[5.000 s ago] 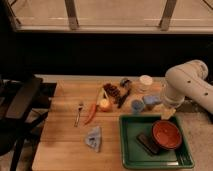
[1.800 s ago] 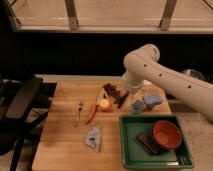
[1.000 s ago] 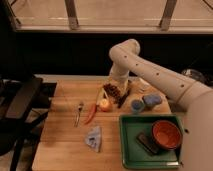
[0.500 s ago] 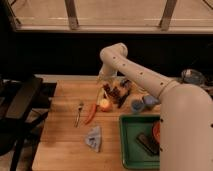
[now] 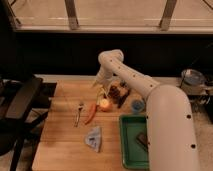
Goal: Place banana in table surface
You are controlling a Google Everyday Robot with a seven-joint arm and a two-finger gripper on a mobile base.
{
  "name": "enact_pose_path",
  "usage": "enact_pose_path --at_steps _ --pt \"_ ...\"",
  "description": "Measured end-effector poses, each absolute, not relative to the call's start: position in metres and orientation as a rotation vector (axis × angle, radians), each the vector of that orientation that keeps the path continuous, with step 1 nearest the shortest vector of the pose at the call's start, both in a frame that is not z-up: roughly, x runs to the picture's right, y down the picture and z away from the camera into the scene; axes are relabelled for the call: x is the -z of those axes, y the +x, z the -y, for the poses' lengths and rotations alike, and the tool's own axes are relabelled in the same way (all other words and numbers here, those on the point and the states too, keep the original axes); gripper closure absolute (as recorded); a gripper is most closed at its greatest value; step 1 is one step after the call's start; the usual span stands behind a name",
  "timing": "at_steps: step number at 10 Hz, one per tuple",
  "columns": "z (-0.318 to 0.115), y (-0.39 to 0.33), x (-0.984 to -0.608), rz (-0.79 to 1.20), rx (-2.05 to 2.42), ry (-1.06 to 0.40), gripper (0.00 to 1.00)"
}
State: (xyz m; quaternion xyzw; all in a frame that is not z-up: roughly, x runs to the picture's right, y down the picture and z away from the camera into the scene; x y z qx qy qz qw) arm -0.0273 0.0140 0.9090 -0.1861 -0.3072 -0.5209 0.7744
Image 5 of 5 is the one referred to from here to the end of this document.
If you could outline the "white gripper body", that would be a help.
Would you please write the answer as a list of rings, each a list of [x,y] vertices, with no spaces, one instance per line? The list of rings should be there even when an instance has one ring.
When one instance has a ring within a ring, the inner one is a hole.
[[[107,91],[110,83],[110,79],[96,76],[92,86],[95,87],[97,85],[100,85],[105,91]]]

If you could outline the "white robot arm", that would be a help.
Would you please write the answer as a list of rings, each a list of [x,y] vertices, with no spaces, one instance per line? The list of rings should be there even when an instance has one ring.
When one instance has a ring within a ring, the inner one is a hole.
[[[200,171],[192,109],[186,93],[128,67],[123,60],[119,49],[101,52],[95,84],[108,88],[116,74],[145,99],[150,171]]]

